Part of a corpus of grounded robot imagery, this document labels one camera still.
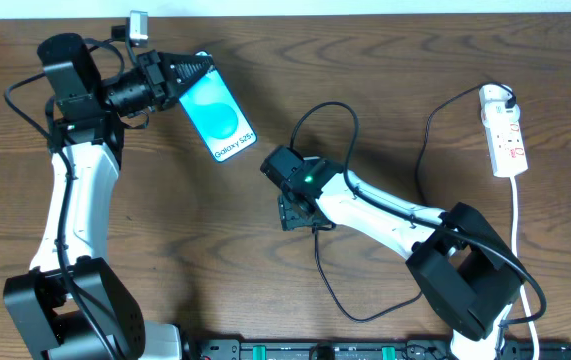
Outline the blue Galaxy smartphone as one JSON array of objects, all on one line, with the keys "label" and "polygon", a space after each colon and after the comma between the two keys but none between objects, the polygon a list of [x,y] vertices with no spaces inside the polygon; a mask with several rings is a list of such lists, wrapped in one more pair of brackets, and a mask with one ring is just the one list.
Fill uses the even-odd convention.
[{"label": "blue Galaxy smartphone", "polygon": [[216,162],[225,162],[258,140],[215,65],[179,102]]}]

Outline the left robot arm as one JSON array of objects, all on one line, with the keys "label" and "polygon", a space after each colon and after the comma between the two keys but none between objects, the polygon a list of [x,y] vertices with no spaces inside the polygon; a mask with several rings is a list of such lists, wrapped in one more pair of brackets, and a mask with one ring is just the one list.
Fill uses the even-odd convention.
[{"label": "left robot arm", "polygon": [[100,42],[75,33],[37,50],[53,95],[40,127],[54,185],[41,244],[27,273],[5,282],[5,307],[35,359],[198,359],[173,324],[146,320],[108,263],[109,210],[129,119],[174,107],[214,69],[204,52],[119,53],[131,69],[103,78]]}]

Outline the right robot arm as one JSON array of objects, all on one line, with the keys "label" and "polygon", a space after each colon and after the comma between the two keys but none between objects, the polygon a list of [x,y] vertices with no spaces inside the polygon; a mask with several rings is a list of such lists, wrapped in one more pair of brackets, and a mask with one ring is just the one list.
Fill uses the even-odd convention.
[{"label": "right robot arm", "polygon": [[453,357],[496,358],[503,346],[500,324],[524,276],[476,209],[414,204],[367,184],[344,165],[286,146],[271,152],[260,170],[299,226],[347,226],[401,256],[434,312],[452,328]]}]

